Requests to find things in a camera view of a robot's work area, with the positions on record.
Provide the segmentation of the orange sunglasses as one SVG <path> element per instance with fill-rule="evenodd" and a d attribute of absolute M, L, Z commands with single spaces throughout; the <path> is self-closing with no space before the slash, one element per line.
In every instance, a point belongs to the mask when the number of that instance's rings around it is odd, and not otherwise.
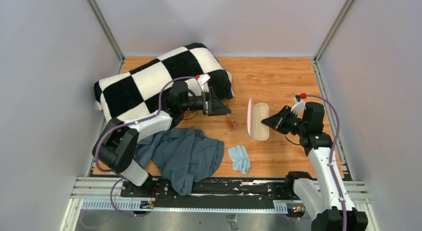
<path fill-rule="evenodd" d="M 231 114 L 227 114 L 225 116 L 225 122 L 226 122 L 228 128 L 235 128 L 235 127 L 237 127 L 237 122 L 231 116 Z"/>

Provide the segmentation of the pink glasses case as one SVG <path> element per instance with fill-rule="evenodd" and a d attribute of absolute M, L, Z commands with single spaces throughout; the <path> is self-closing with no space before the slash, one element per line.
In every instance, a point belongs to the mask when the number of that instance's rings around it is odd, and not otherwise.
<path fill-rule="evenodd" d="M 247 108 L 247 134 L 257 141 L 265 141 L 269 138 L 269 127 L 262 123 L 269 117 L 269 106 L 266 103 L 255 104 L 252 99 L 248 101 Z"/>

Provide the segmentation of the light blue cleaning cloth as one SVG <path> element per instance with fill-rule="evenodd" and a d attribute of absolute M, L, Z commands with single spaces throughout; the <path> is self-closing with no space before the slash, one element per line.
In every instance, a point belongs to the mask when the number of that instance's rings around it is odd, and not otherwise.
<path fill-rule="evenodd" d="M 233 170 L 239 171 L 243 175 L 248 174 L 251 168 L 251 162 L 246 148 L 242 145 L 230 147 L 228 149 L 228 154 L 232 161 Z"/>

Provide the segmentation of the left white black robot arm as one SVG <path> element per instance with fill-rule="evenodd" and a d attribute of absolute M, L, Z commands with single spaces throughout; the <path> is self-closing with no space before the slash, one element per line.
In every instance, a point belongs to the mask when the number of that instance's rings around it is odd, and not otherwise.
<path fill-rule="evenodd" d="M 185 77 L 168 82 L 166 99 L 159 93 L 158 109 L 152 114 L 133 120 L 109 120 L 93 148 L 95 163 L 102 162 L 121 178 L 133 184 L 133 191 L 141 198 L 152 193 L 150 174 L 134 160 L 136 145 L 142 139 L 176 127 L 186 111 L 202 111 L 206 116 L 224 116 L 231 113 L 212 87 L 202 89 L 196 96 Z"/>

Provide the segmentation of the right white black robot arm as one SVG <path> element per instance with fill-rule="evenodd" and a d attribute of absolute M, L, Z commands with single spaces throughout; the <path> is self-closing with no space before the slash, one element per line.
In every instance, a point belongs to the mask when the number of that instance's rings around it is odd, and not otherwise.
<path fill-rule="evenodd" d="M 287 198 L 300 198 L 312 220 L 313 231 L 364 231 L 368 227 L 365 212 L 351 200 L 339 173 L 333 141 L 323 131 L 324 106 L 306 102 L 301 118 L 293 108 L 284 106 L 277 114 L 263 119 L 262 124 L 281 133 L 298 135 L 300 146 L 310 160 L 318 184 L 309 173 L 290 171 L 285 177 Z"/>

